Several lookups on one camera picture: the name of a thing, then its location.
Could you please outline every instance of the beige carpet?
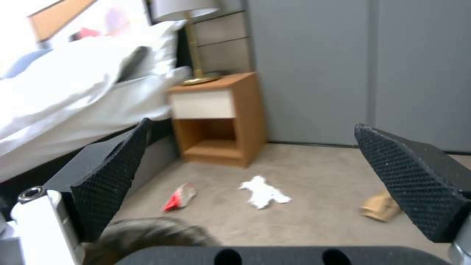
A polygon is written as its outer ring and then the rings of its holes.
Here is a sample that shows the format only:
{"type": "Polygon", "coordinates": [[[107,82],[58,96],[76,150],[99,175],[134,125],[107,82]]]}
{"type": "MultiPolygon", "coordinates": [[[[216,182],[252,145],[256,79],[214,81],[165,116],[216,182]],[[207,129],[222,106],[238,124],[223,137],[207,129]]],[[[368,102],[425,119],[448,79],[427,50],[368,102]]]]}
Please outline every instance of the beige carpet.
{"type": "MultiPolygon", "coordinates": [[[[471,157],[455,158],[471,166],[471,157]]],[[[360,215],[358,207],[383,186],[357,149],[270,144],[247,169],[176,162],[126,200],[115,220],[162,215],[186,182],[198,195],[167,215],[206,227],[226,245],[396,245],[447,258],[448,245],[429,242],[405,214],[387,224],[360,215]],[[292,202],[264,210],[247,204],[250,192],[238,187],[255,175],[292,202]]]]}

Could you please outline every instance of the lamp shade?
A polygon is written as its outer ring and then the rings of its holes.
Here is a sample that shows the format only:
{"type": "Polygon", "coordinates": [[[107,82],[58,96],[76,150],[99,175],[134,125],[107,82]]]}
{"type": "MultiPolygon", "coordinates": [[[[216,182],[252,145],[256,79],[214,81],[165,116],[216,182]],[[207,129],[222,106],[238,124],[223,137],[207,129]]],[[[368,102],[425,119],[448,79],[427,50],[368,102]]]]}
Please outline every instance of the lamp shade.
{"type": "Polygon", "coordinates": [[[199,17],[218,10],[214,0],[154,0],[153,6],[159,20],[185,19],[186,11],[191,17],[199,17]]]}

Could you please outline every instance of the brass lamp base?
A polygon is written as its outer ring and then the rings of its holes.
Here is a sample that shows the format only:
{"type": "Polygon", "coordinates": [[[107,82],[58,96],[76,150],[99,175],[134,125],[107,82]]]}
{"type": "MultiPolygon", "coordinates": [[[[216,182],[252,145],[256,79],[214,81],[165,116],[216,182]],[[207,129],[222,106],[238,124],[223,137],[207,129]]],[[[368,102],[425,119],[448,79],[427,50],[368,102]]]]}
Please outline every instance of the brass lamp base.
{"type": "Polygon", "coordinates": [[[192,79],[188,79],[184,81],[182,85],[197,85],[197,84],[202,84],[202,83],[207,83],[214,80],[218,80],[220,78],[221,76],[218,74],[207,74],[207,75],[204,75],[203,77],[195,77],[192,79]]]}

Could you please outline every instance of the red object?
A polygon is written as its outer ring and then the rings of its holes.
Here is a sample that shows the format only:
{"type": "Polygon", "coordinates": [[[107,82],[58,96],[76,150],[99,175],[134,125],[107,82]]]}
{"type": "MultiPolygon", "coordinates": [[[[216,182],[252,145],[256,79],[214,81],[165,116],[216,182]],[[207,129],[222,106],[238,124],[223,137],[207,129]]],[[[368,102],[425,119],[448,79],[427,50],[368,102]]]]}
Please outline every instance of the red object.
{"type": "Polygon", "coordinates": [[[92,30],[88,28],[81,28],[79,31],[79,39],[83,39],[86,37],[98,37],[101,33],[98,30],[92,30]]]}
{"type": "Polygon", "coordinates": [[[176,208],[180,208],[181,205],[181,198],[178,194],[178,190],[173,193],[173,195],[170,197],[169,201],[165,204],[163,207],[164,212],[171,211],[176,208]]]}
{"type": "Polygon", "coordinates": [[[177,208],[186,207],[195,195],[195,186],[191,183],[185,183],[178,187],[172,196],[170,196],[170,199],[163,206],[162,211],[168,212],[177,208]]]}

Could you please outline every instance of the lamp stand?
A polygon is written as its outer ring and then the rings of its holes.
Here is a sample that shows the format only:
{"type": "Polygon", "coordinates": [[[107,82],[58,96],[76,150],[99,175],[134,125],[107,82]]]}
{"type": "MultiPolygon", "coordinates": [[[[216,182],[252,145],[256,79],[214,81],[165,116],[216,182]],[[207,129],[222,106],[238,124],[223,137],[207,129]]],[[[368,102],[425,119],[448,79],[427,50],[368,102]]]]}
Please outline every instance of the lamp stand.
{"type": "Polygon", "coordinates": [[[188,46],[190,48],[191,61],[193,63],[194,78],[188,79],[183,82],[183,85],[196,85],[211,82],[221,78],[218,74],[205,75],[201,68],[200,55],[198,53],[198,44],[195,37],[195,29],[193,28],[193,20],[191,19],[189,11],[185,12],[187,23],[185,24],[185,31],[188,37],[188,46]]]}

